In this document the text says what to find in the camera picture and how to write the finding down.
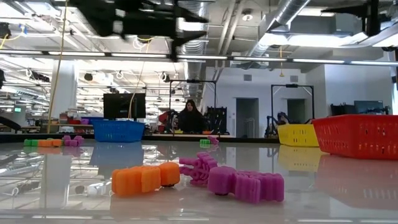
red basket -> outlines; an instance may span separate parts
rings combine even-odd
[[[398,160],[398,116],[348,114],[312,123],[323,152],[357,159]]]

column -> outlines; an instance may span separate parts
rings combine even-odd
[[[54,60],[51,79],[51,94],[53,94],[55,89],[57,68],[58,60]],[[69,108],[76,108],[78,78],[79,69],[77,63],[71,60],[62,60],[52,107],[53,118],[58,118],[60,113],[67,111]]]

person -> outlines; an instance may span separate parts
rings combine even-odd
[[[203,115],[198,111],[193,100],[188,100],[184,110],[180,112],[178,126],[185,133],[202,133],[204,128]]]

plastic basket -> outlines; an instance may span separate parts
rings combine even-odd
[[[313,121],[323,152],[357,159],[398,159],[398,116],[341,115]]]
[[[312,124],[285,124],[278,126],[281,144],[287,146],[317,147],[317,136]]]
[[[141,141],[145,124],[135,121],[93,121],[94,138],[99,142]]]

yellow cable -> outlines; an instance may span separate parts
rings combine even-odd
[[[1,45],[0,45],[0,50],[1,50],[2,47],[4,46],[4,43],[6,42],[7,37],[8,37],[8,34],[6,34],[6,36],[5,36],[4,39],[2,40]]]
[[[142,39],[142,38],[137,37],[137,39],[142,40],[142,41],[150,41],[150,40],[155,39],[155,37],[151,37],[149,39]]]
[[[151,42],[149,42],[149,43],[147,44],[147,50],[145,51],[146,54],[148,54],[148,50],[149,50],[149,45],[150,45],[150,43],[151,43]],[[133,100],[134,100],[134,96],[136,95],[136,91],[137,91],[139,82],[141,81],[142,72],[144,71],[144,65],[145,65],[145,62],[142,63],[142,68],[141,68],[141,72],[139,73],[137,86],[136,86],[136,88],[134,89],[134,92],[132,93],[132,97],[131,97],[130,105],[129,105],[129,114],[128,114],[127,118],[131,118],[131,105],[132,105],[132,102],[133,102]]]
[[[54,90],[51,93],[51,100],[50,100],[50,107],[49,107],[49,118],[48,118],[48,124],[47,124],[47,134],[50,133],[52,107],[54,105],[55,91],[57,90],[58,77],[59,77],[59,74],[60,74],[60,67],[61,67],[62,53],[63,53],[63,43],[64,43],[64,37],[65,37],[65,24],[66,24],[66,21],[67,21],[67,10],[68,10],[68,0],[65,1],[65,12],[64,12],[64,15],[63,15],[60,59],[58,61],[57,74],[55,75]]]

